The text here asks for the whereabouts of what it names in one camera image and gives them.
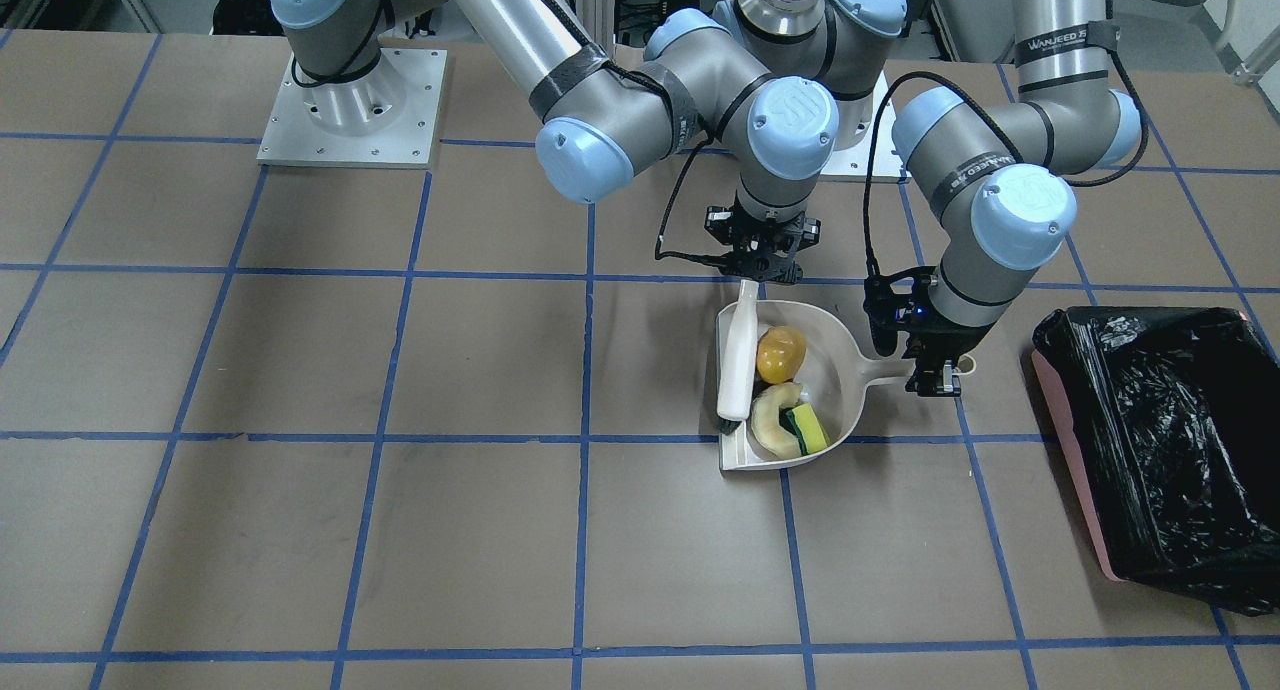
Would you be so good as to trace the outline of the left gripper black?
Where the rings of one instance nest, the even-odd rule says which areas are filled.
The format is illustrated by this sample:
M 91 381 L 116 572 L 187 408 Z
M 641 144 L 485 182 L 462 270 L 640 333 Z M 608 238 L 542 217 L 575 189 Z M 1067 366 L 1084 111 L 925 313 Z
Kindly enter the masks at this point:
M 870 266 L 864 282 L 864 312 L 879 356 L 892 356 L 899 335 L 908 335 L 902 357 L 911 358 L 914 371 L 906 390 L 919 397 L 960 397 L 960 357 L 977 347 L 977 330 L 951 321 L 934 307 L 931 288 L 936 284 L 933 266 L 891 275 Z

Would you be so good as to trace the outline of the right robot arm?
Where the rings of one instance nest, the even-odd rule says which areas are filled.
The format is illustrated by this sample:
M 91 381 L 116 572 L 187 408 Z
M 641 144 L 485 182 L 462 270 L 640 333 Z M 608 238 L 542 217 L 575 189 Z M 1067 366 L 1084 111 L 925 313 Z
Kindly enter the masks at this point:
M 698 133 L 740 163 L 728 207 L 705 227 L 724 253 L 692 262 L 795 284 L 818 243 L 809 195 L 833 154 L 838 108 L 818 81 L 776 76 L 703 12 L 677 12 L 643 64 L 620 67 L 563 0 L 269 0 L 291 46 L 260 163 L 425 166 L 435 137 L 435 61 L 380 35 L 453 3 L 527 99 L 549 183 L 596 204 Z

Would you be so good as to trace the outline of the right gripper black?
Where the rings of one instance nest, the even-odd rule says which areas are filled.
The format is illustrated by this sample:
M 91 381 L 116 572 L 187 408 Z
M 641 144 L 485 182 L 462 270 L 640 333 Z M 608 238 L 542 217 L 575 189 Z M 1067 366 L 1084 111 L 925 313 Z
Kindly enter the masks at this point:
M 705 230 L 730 248 L 709 259 L 709 265 L 721 274 L 795 285 L 804 279 L 797 256 L 820 242 L 822 221 L 805 213 L 788 221 L 762 221 L 741 204 L 733 204 L 731 207 L 707 207 Z

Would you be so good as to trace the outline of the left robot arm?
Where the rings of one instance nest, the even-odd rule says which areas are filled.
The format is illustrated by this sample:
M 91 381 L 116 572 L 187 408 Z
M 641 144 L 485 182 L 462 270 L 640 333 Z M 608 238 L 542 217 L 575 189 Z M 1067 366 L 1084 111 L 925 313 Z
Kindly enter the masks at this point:
M 874 140 L 873 93 L 908 0 L 721 0 L 713 19 L 771 70 L 818 81 L 841 102 L 849 142 Z M 906 389 L 955 397 L 960 358 L 1059 252 L 1076 216 L 1071 175 L 1135 163 L 1147 142 L 1121 70 L 1110 0 L 1012 0 L 1014 102 L 982 108 L 948 79 L 896 113 L 893 148 L 948 236 L 936 265 L 886 275 L 868 265 L 876 351 L 915 367 Z

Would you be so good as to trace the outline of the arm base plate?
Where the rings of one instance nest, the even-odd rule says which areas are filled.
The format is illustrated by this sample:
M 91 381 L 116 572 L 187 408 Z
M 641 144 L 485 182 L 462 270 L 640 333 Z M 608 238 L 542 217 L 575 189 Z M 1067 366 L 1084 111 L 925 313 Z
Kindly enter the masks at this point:
M 684 148 L 695 131 L 722 143 L 737 157 L 754 157 L 783 178 L 806 178 L 833 154 L 876 140 L 867 115 L 878 90 L 842 101 L 818 79 L 776 76 L 763 67 L 731 67 L 691 79 L 671 79 L 675 111 L 672 151 Z
M 429 169 L 445 84 L 443 49 L 381 49 L 344 84 L 307 88 L 285 67 L 256 160 L 266 166 Z

